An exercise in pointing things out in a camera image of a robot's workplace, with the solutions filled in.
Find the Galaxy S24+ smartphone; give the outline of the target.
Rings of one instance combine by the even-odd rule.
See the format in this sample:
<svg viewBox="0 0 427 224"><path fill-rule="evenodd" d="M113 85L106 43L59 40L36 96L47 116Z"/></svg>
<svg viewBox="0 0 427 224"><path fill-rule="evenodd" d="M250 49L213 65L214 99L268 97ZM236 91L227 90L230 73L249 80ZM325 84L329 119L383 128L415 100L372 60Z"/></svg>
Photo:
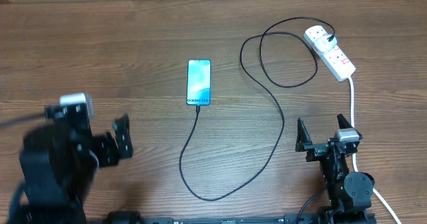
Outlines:
<svg viewBox="0 0 427 224"><path fill-rule="evenodd" d="M210 105L211 103L211 61L191 59L187 65L188 105Z"/></svg>

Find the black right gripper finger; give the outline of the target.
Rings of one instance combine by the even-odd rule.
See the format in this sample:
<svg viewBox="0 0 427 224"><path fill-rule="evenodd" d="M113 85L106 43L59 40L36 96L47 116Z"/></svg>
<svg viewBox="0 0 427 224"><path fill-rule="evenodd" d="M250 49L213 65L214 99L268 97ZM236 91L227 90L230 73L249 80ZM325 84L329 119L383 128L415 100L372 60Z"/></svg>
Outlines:
<svg viewBox="0 0 427 224"><path fill-rule="evenodd" d="M337 115L339 129L349 129L352 128L352 125L348 122L348 120L342 115Z"/></svg>
<svg viewBox="0 0 427 224"><path fill-rule="evenodd" d="M307 151L308 147L311 146L313 143L308 133L308 130L304 125L304 120L302 118L299 118L297 120L297 126L298 126L298 130L297 130L295 151L296 152Z"/></svg>

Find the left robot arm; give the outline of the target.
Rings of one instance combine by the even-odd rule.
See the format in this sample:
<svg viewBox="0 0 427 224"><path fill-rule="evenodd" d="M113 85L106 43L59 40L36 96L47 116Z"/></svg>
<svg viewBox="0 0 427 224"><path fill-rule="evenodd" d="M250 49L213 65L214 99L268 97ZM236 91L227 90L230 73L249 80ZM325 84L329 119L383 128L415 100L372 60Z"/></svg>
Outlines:
<svg viewBox="0 0 427 224"><path fill-rule="evenodd" d="M133 155L129 116L112 132L94 135L86 104L47 106L48 120L23 138L24 181L9 208L9 223L86 223L83 204L98 169Z"/></svg>

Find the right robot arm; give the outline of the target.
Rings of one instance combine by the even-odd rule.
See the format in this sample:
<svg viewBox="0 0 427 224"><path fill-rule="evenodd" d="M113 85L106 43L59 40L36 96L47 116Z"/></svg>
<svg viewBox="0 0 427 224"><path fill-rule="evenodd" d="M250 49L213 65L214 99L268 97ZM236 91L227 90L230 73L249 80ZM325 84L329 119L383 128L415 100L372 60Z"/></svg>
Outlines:
<svg viewBox="0 0 427 224"><path fill-rule="evenodd" d="M372 194L375 184L373 176L364 172L351 172L346 157L358 152L362 135L346 118L337 115L339 129L326 143L312 142L303 119L298 119L296 151L306 153L306 161L318 161L324 178L325 187L307 200L300 211L324 191L328 192L330 204L320 207L313 217L306 217L306 223L317 224L373 224L374 214L367 209L372 206Z"/></svg>

